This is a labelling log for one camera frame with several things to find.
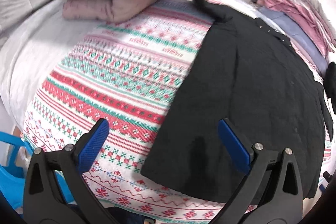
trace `mattress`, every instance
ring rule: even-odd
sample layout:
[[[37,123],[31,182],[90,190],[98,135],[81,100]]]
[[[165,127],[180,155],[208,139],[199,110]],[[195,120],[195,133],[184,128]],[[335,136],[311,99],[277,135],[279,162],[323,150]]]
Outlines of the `mattress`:
[[[98,21],[67,21],[63,2],[53,0],[28,19],[0,50],[0,97],[22,131],[24,114],[38,86],[56,63]]]

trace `silver bolt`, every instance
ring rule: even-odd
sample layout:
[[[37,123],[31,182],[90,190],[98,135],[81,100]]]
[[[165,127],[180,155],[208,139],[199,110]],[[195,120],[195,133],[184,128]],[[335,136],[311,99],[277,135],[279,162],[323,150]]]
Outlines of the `silver bolt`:
[[[293,151],[290,149],[290,148],[286,148],[285,149],[285,152],[288,154],[288,155],[291,155],[293,153]]]
[[[34,154],[36,155],[38,155],[41,152],[42,152],[42,148],[39,148],[39,147],[34,150]]]
[[[71,150],[73,150],[73,148],[74,148],[74,145],[69,143],[64,147],[64,150],[65,151],[71,151]]]
[[[264,146],[261,143],[255,143],[254,148],[260,151],[263,150]]]

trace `blue plastic chair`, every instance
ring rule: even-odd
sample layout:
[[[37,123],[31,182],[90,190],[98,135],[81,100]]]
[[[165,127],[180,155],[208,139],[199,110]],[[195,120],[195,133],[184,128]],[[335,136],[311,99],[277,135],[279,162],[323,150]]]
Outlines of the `blue plastic chair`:
[[[25,186],[23,169],[15,164],[17,153],[21,146],[24,146],[31,155],[33,150],[29,143],[25,143],[20,138],[1,131],[0,141],[13,145],[13,149],[9,151],[7,156],[7,166],[0,165],[0,190],[8,200],[8,203],[14,209],[17,209],[22,207]],[[64,178],[60,174],[56,174],[56,177],[66,201],[68,203],[74,201]]]

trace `patterned bedsheet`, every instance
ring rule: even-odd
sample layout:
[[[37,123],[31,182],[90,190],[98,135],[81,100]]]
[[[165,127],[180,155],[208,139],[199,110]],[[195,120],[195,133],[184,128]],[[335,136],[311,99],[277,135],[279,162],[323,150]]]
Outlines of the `patterned bedsheet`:
[[[208,223],[224,204],[158,185],[140,170],[211,24],[190,1],[160,0],[125,23],[98,26],[36,92],[24,139],[60,150],[106,118],[110,134],[83,174],[96,197],[165,223]]]

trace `blue gripper pad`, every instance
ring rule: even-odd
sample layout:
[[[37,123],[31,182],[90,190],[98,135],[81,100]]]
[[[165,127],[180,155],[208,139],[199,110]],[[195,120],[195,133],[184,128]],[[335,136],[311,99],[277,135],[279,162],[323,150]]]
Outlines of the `blue gripper pad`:
[[[106,119],[99,119],[98,122],[89,131],[89,133],[86,133],[82,136],[84,137],[88,134],[88,136],[86,136],[84,139],[86,143],[81,143],[80,139],[78,140],[78,142],[76,143],[76,149],[77,144],[82,146],[82,149],[77,155],[77,170],[80,174],[90,170],[101,147],[103,146],[107,136],[109,135],[109,131],[109,122]]]
[[[245,148],[231,127],[228,125],[228,121],[219,121],[218,134],[222,143],[229,152],[236,168],[240,172],[243,172],[245,175],[247,175],[251,170],[251,161],[253,160],[253,150],[251,147],[248,147],[248,149],[250,148],[249,151]]]

